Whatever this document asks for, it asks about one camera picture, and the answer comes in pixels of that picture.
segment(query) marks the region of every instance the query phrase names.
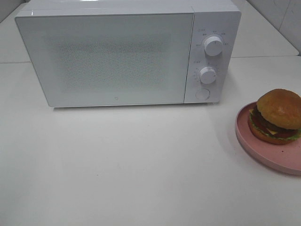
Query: pink plate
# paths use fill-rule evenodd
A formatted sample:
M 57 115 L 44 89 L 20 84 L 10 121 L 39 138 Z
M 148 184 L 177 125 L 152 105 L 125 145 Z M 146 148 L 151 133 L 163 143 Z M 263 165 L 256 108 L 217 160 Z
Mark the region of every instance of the pink plate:
M 256 138 L 249 129 L 249 110 L 256 102 L 243 107 L 236 117 L 236 136 L 252 157 L 275 170 L 301 175 L 301 138 L 286 145 L 273 145 Z

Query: burger patty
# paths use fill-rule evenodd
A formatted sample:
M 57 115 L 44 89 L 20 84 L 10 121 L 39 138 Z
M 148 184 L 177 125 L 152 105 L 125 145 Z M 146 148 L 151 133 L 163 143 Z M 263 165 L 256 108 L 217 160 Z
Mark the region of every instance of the burger patty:
M 284 129 L 270 123 L 269 121 L 266 121 L 261 115 L 261 113 L 258 111 L 257 105 L 254 107 L 252 112 L 252 121 L 259 129 L 261 129 L 264 133 L 267 133 L 272 137 L 288 138 L 298 133 L 297 129 Z M 277 133 L 272 135 L 267 129 L 270 129 Z

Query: hamburger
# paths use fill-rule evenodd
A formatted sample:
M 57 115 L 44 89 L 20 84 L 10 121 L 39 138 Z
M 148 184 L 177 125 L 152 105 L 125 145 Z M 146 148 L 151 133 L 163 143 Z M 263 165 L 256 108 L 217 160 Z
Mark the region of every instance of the hamburger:
M 286 89 L 274 89 L 258 99 L 248 124 L 260 140 L 285 145 L 301 137 L 301 97 Z

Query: white knob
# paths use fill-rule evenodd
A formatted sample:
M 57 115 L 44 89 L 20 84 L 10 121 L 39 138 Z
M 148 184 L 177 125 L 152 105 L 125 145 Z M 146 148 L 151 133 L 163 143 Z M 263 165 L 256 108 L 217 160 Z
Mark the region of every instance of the white knob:
M 222 52 L 222 46 L 222 40 L 218 36 L 211 36 L 204 41 L 205 52 L 212 57 Z
M 212 67 L 204 67 L 199 72 L 199 78 L 203 84 L 210 84 L 216 79 L 216 71 Z

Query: cheese slice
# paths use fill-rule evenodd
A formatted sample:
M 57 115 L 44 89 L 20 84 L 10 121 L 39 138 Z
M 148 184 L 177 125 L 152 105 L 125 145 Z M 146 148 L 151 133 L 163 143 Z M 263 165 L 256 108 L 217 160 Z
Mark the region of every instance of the cheese slice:
M 266 128 L 272 135 L 275 135 L 276 133 L 278 133 L 278 132 L 275 132 L 275 131 L 272 131 L 272 130 L 270 130 L 270 129 L 268 129 L 268 128 Z

